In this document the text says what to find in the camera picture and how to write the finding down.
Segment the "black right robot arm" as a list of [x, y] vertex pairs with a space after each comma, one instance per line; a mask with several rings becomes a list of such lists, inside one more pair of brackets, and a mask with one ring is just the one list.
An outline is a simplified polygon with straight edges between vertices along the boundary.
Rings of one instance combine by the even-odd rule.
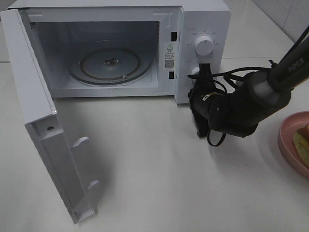
[[305, 29], [279, 63], [271, 67], [243, 67], [212, 74], [210, 64], [200, 63], [189, 91], [189, 107], [200, 138], [211, 131], [246, 137], [258, 123], [284, 108], [292, 90], [309, 77], [309, 30]]

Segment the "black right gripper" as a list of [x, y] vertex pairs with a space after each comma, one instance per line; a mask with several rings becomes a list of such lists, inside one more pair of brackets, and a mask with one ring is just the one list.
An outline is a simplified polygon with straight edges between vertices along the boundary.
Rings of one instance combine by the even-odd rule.
[[189, 108], [192, 111], [199, 138], [208, 137], [210, 134], [208, 120], [214, 98], [226, 93], [216, 87], [211, 75], [211, 65], [200, 63], [197, 81], [188, 94]]

